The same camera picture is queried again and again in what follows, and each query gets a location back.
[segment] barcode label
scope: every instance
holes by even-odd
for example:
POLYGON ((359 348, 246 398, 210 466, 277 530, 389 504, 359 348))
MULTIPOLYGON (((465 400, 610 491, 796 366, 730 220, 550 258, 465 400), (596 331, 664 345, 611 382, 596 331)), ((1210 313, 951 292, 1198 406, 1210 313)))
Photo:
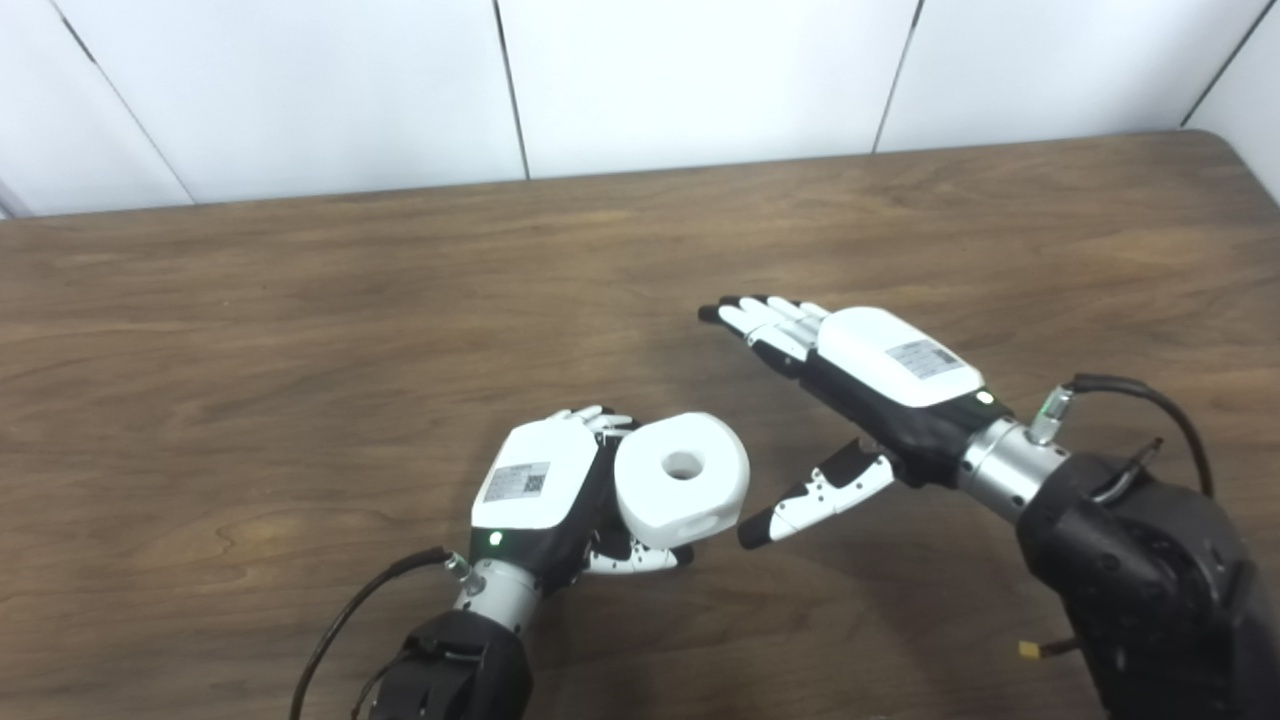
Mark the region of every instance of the barcode label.
POLYGON ((484 493, 484 502, 497 502, 499 500, 518 500, 521 497, 538 497, 543 495, 543 483, 547 482, 547 470, 550 462, 527 462, 525 465, 507 465, 493 471, 489 480, 489 489, 484 493))
POLYGON ((887 350, 888 356, 897 360, 913 375, 927 380, 947 370, 964 366, 964 363, 947 352, 932 340, 916 340, 887 350))

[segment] wooden table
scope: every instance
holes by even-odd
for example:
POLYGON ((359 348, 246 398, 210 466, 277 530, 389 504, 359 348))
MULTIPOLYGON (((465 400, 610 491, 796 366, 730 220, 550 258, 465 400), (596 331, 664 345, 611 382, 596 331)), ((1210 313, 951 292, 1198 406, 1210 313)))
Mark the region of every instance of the wooden table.
MULTIPOLYGON (((1020 413, 1075 370, 1147 379, 1206 436, 1280 587, 1280 213, 1201 133, 0 223, 0 716, 283 717, 389 560, 462 546, 507 430, 604 401, 705 410, 748 510, 854 432, 695 309, 890 307, 1020 413)), ((1167 421, 1089 398, 1065 442, 1192 482, 1167 421)), ((374 597, 311 717, 445 610, 374 597)), ((532 719, 1096 719, 1011 528, 893 487, 748 553, 588 578, 530 632, 532 719)))

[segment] white wall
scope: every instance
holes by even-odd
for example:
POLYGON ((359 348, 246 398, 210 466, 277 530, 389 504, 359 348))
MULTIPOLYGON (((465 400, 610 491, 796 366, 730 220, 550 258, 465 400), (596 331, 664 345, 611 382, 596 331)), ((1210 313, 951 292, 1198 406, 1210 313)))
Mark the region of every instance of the white wall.
POLYGON ((1178 127, 1267 0, 925 0, 879 151, 1178 127))
POLYGON ((1188 127, 1222 136, 1280 200, 1280 10, 1267 13, 1188 127))
POLYGON ((525 177, 488 0, 58 3, 200 202, 525 177))
POLYGON ((535 178, 870 152, 916 0, 502 0, 535 178))
POLYGON ((189 204, 54 6, 0 8, 0 201, 36 215, 189 204))
MULTIPOLYGON (((526 158, 540 178, 1174 129, 1266 3, 0 0, 0 206, 511 181, 526 158)), ((1277 23, 1194 119, 1272 188, 1277 23)))

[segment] hole in object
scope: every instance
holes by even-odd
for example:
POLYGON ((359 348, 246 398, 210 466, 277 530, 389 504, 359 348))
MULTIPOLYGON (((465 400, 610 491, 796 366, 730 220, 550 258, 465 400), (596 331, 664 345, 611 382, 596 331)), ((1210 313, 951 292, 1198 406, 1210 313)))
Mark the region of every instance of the hole in object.
POLYGON ((678 450, 663 459, 662 469, 677 480, 691 480, 703 473, 703 460, 692 452, 678 450))
POLYGON ((1217 551, 1217 546, 1208 541, 1204 544, 1208 547, 1208 556, 1213 559, 1213 569, 1219 573, 1226 573, 1226 561, 1222 560, 1222 553, 1217 551))

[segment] black cable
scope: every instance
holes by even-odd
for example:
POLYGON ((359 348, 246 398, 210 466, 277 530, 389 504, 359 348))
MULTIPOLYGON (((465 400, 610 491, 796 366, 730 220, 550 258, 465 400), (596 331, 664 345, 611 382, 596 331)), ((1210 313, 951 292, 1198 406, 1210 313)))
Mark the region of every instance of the black cable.
POLYGON ((424 568, 426 565, 439 565, 453 557, 453 553, 444 550, 443 547, 433 547, 430 550, 424 550, 421 552, 415 552, 413 555, 402 557, 396 562, 392 562, 385 570, 379 573, 372 580, 360 588, 360 592, 347 603, 346 607, 338 612, 334 618, 333 624, 329 629, 320 635, 320 642, 316 644, 315 651, 311 653, 311 659, 307 660, 307 665, 302 669, 302 676, 298 678, 298 684, 293 688, 293 702, 289 705, 289 720, 301 720, 302 717, 302 701, 307 696, 307 685, 311 684, 311 676, 316 674, 316 667, 320 666, 320 661, 324 660, 324 653, 329 651, 329 646, 333 644, 334 638, 342 630, 342 626, 347 624, 351 615, 369 596, 374 594, 374 591, 387 584, 388 580, 393 580, 410 570, 416 568, 424 568))
POLYGON ((1213 471, 1208 466, 1208 454, 1204 452, 1204 443, 1201 442, 1199 432, 1196 430, 1192 419, 1187 416, 1187 413, 1183 413, 1183 409, 1176 402, 1142 380, 1117 375, 1080 373, 1064 387, 1079 393, 1114 392, 1130 397, 1140 397, 1164 410, 1178 424, 1178 429, 1183 432, 1183 437, 1187 438, 1187 445, 1192 450, 1192 460, 1196 462, 1196 474, 1199 475, 1201 493, 1204 497, 1213 497, 1213 471))

